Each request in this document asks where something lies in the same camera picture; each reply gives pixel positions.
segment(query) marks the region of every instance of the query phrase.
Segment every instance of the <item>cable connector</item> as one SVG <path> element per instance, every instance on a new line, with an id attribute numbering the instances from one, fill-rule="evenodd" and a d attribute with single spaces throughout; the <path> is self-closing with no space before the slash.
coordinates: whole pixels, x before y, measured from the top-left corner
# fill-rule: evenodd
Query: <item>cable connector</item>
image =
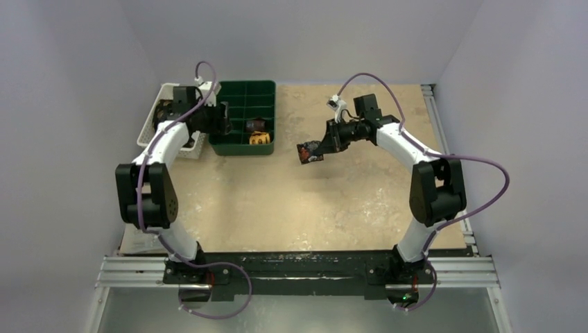
<path id="1" fill-rule="evenodd" d="M 333 95 L 328 101 L 327 101 L 327 105 L 337 111 L 337 107 L 339 106 L 339 101 L 341 101 L 341 98 L 339 97 L 339 95 Z"/>
<path id="2" fill-rule="evenodd" d="M 339 95 L 333 95 L 327 101 L 327 106 L 335 111 L 335 122 L 340 123 L 343 119 L 343 110 L 347 109 L 347 103 Z"/>
<path id="3" fill-rule="evenodd" d="M 202 84 L 204 84 L 204 79 L 202 76 L 196 76 L 194 78 L 194 82 L 196 83 L 196 87 L 200 87 Z"/>

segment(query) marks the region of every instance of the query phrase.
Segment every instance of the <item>beige work surface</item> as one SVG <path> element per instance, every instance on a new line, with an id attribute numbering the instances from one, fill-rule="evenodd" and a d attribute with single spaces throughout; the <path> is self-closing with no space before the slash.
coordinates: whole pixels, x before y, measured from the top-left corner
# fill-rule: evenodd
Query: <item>beige work surface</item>
<path id="1" fill-rule="evenodd" d="M 206 143 L 199 160 L 177 159 L 171 171 L 178 221 L 205 251 L 368 250 L 392 248 L 411 219 L 410 174 L 383 149 L 355 142 L 322 162 L 301 165 L 296 144 L 322 140 L 334 112 L 325 103 L 339 86 L 278 86 L 275 151 L 221 157 Z M 432 148 L 433 134 L 418 85 L 393 86 L 407 129 Z M 375 93 L 384 114 L 398 111 L 378 85 L 350 85 L 353 98 Z M 458 224 L 434 248 L 463 248 Z"/>

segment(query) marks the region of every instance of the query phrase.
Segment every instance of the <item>white enclosure wall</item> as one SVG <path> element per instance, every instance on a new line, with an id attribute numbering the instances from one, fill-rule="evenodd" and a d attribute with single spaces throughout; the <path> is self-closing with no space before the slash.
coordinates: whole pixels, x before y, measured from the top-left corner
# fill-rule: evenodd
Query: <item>white enclosure wall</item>
<path id="1" fill-rule="evenodd" d="M 588 327 L 587 36 L 584 0 L 485 0 L 435 90 L 452 150 L 511 172 L 472 223 L 516 332 Z M 499 189 L 499 173 L 465 170 L 470 207 Z"/>
<path id="2" fill-rule="evenodd" d="M 371 71 L 433 83 L 482 0 L 121 0 L 163 81 L 189 83 L 195 59 L 222 79 L 340 82 Z"/>
<path id="3" fill-rule="evenodd" d="M 0 3 L 0 331 L 81 332 L 158 82 L 116 0 Z"/>

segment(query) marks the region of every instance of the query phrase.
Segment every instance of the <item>black mount bracket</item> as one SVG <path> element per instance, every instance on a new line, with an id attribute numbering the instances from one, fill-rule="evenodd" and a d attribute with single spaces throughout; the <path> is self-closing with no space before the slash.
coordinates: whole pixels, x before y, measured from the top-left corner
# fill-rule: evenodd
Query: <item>black mount bracket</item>
<path id="1" fill-rule="evenodd" d="M 197 251 L 196 258 L 191 261 L 192 264 L 204 265 L 206 264 L 205 254 L 200 246 L 200 243 L 196 242 Z M 194 268 L 190 267 L 183 262 L 174 262 L 169 258 L 165 260 L 165 272 L 162 282 L 164 284 L 200 284 L 200 283 L 212 283 L 213 277 L 209 274 L 208 268 Z"/>

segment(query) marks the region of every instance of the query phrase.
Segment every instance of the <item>black mounting base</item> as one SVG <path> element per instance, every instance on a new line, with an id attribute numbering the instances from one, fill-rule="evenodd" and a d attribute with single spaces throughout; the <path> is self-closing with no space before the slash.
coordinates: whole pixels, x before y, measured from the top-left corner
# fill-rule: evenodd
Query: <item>black mounting base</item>
<path id="1" fill-rule="evenodd" d="M 471 249 L 431 250 L 430 257 L 465 257 Z M 255 295 L 363 296 L 366 300 L 389 299 L 412 304 L 418 299 L 415 281 L 430 284 L 433 279 L 423 266 L 410 273 L 394 274 L 394 250 L 203 253 L 206 262 L 231 262 L 249 274 Z M 246 279 L 236 269 L 213 266 L 194 269 L 167 261 L 163 283 L 211 284 L 213 301 L 232 301 L 246 294 Z"/>

